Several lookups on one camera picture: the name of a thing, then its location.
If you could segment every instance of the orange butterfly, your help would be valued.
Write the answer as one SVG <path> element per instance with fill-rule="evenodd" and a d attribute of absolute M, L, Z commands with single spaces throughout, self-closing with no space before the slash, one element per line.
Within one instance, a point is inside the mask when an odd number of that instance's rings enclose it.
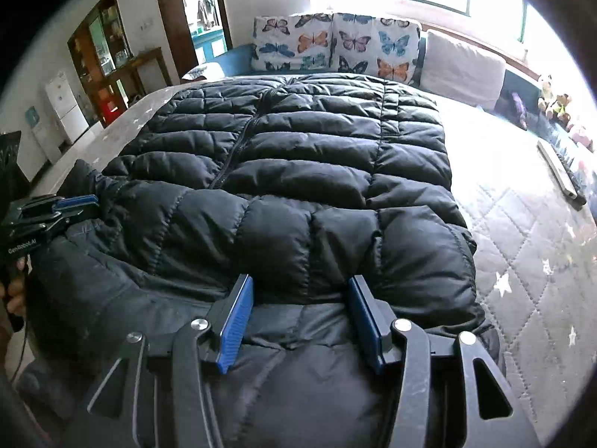
<path fill-rule="evenodd" d="M 384 77 L 384 79 L 401 80 L 402 82 L 407 80 L 408 62 L 392 67 L 386 61 L 377 59 L 377 67 L 379 67 L 379 70 L 377 71 L 377 76 L 379 77 Z"/>
<path fill-rule="evenodd" d="M 328 46 L 328 33 L 326 31 L 321 32 L 317 37 L 315 34 L 312 34 L 311 37 L 309 35 L 302 34 L 298 38 L 298 53 L 302 53 L 307 50 L 309 47 L 314 45 L 320 45 L 322 47 Z"/>

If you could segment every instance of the white remote control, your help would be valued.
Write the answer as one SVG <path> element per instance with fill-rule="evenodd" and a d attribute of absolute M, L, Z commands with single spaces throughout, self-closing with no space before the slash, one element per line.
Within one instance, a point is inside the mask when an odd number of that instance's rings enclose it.
<path fill-rule="evenodd" d="M 574 200 L 576 198 L 576 190 L 574 189 L 574 185 L 572 185 L 572 181 L 566 173 L 566 170 L 564 169 L 562 162 L 557 157 L 553 147 L 542 138 L 538 139 L 537 147 L 541 151 L 548 165 L 551 167 L 551 170 L 553 170 L 553 173 L 556 175 L 557 182 L 559 183 L 562 191 L 568 197 Z"/>

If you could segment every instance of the white star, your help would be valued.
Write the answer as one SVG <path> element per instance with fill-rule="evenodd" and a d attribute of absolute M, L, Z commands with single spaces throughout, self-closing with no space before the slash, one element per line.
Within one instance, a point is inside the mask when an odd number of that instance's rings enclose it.
<path fill-rule="evenodd" d="M 574 229 L 572 228 L 572 225 L 570 225 L 566 222 L 566 229 L 568 229 L 568 234 L 570 234 L 570 237 L 572 237 L 572 239 L 574 239 L 576 237 L 576 234 L 574 233 Z"/>
<path fill-rule="evenodd" d="M 496 272 L 496 284 L 493 285 L 493 289 L 500 290 L 500 298 L 504 297 L 504 292 L 512 292 L 510 283 L 508 283 L 508 273 L 500 276 L 500 274 Z"/>
<path fill-rule="evenodd" d="M 574 325 L 570 329 L 570 335 L 568 335 L 568 338 L 570 339 L 570 343 L 568 344 L 568 347 L 572 347 L 572 345 L 576 345 L 576 332 L 574 331 Z"/>
<path fill-rule="evenodd" d="M 543 272 L 547 276 L 553 275 L 553 269 L 551 269 L 551 267 L 549 267 L 549 259 L 543 260 Z"/>

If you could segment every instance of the bed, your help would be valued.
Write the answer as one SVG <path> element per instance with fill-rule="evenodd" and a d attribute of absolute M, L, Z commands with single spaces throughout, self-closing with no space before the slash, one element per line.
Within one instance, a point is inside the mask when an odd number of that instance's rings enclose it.
<path fill-rule="evenodd" d="M 175 92 L 196 85 L 148 95 L 81 158 L 102 170 Z M 536 137 L 473 107 L 434 99 L 452 192 L 478 244 L 478 301 L 498 330 L 507 378 L 545 442 L 597 360 L 591 281 L 597 227 L 587 206 L 565 199 Z"/>

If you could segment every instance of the bolt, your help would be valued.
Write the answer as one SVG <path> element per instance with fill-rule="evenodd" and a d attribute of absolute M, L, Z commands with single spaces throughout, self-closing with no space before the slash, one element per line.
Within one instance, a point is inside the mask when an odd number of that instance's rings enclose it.
<path fill-rule="evenodd" d="M 205 330 L 210 326 L 210 323 L 204 318 L 196 318 L 190 323 L 190 327 L 193 330 Z"/>
<path fill-rule="evenodd" d="M 128 343 L 137 343 L 137 342 L 140 342 L 142 338 L 143 338 L 143 334 L 142 333 L 139 333 L 139 332 L 130 332 L 130 334 L 128 334 L 126 336 L 126 341 Z"/>
<path fill-rule="evenodd" d="M 411 328 L 413 328 L 413 324 L 406 318 L 399 318 L 398 320 L 394 321 L 394 328 L 399 332 L 408 332 Z"/>
<path fill-rule="evenodd" d="M 473 332 L 460 332 L 460 341 L 467 345 L 473 345 L 477 341 L 477 337 Z"/>

